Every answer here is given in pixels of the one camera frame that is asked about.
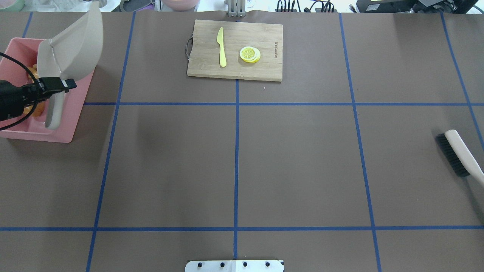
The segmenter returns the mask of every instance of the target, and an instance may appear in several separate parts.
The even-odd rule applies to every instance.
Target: yellow knife
[[[224,28],[220,28],[217,34],[217,43],[220,45],[220,66],[227,66],[227,60],[225,59],[224,51]]]

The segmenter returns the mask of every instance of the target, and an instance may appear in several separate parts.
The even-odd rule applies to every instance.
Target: knife handle
[[[225,50],[224,45],[220,45],[220,66],[225,67],[227,66],[227,60],[225,59]]]

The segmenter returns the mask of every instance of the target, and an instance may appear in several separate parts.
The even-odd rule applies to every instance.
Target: cutting board
[[[224,28],[227,66],[220,67],[219,29]],[[187,75],[215,78],[282,81],[282,25],[195,20]],[[256,63],[244,62],[244,46],[260,51]]]

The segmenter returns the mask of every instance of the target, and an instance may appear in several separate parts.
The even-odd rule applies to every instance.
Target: lemon
[[[246,46],[241,49],[240,57],[245,62],[256,63],[260,59],[260,51],[255,47]]]

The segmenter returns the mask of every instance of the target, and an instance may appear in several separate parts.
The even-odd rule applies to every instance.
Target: black bristles
[[[459,157],[457,157],[457,154],[455,154],[452,146],[447,140],[447,137],[445,137],[445,134],[442,133],[437,135],[437,137],[435,137],[435,140],[437,141],[437,144],[440,146],[440,149],[442,150],[445,157],[451,164],[455,174],[458,177],[466,177],[470,175],[469,172],[467,172],[464,165],[462,164],[462,162],[460,162]]]

